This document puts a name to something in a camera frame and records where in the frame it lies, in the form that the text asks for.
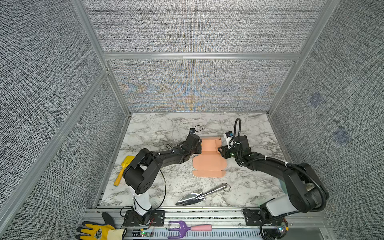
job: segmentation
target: marble surface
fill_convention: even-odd
[[[184,141],[189,128],[201,125],[200,137],[222,136],[233,131],[235,119],[242,120],[242,135],[248,137],[253,152],[259,152],[283,160],[283,153],[265,114],[257,113],[134,113],[125,134],[110,179],[106,186],[101,206],[132,205],[132,196],[124,179],[113,185],[127,155],[135,156],[140,149],[166,150]],[[209,195],[205,201],[191,206],[252,207],[283,194],[279,180],[262,172],[251,171],[236,164],[234,158],[227,159],[226,175],[223,178],[195,177],[192,171],[194,154],[190,160],[162,168],[167,183],[167,194],[162,206],[175,207],[175,203],[193,190],[207,191],[223,182],[231,186],[230,192],[220,191]],[[164,180],[159,173],[149,189],[150,202],[157,207],[164,196]]]

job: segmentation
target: glove cuff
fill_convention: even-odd
[[[107,240],[122,240],[127,233],[126,228],[109,230],[107,235]]]

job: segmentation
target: work glove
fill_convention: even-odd
[[[122,240],[127,229],[116,229],[113,218],[107,212],[101,213],[101,216],[104,224],[84,221],[82,224],[85,227],[78,227],[77,231],[86,235],[78,234],[75,238],[80,240]]]

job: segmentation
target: yellow handle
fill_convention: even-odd
[[[116,181],[115,181],[115,183],[113,184],[114,186],[118,186],[119,185],[119,183],[120,183],[120,180],[121,180],[121,178],[122,178],[122,173],[124,172],[124,169],[125,168],[122,168],[122,170],[120,171],[120,173],[119,173],[119,175],[118,175],[118,177],[116,178]]]

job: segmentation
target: yellow plastic scoop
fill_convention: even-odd
[[[122,166],[122,169],[118,175],[118,177],[116,178],[116,181],[115,183],[113,184],[114,186],[118,186],[119,183],[120,183],[120,180],[122,178],[122,173],[124,172],[125,168],[128,167],[128,165],[132,162],[132,160],[134,159],[135,157],[134,156],[127,156],[124,161],[121,163],[121,166]]]

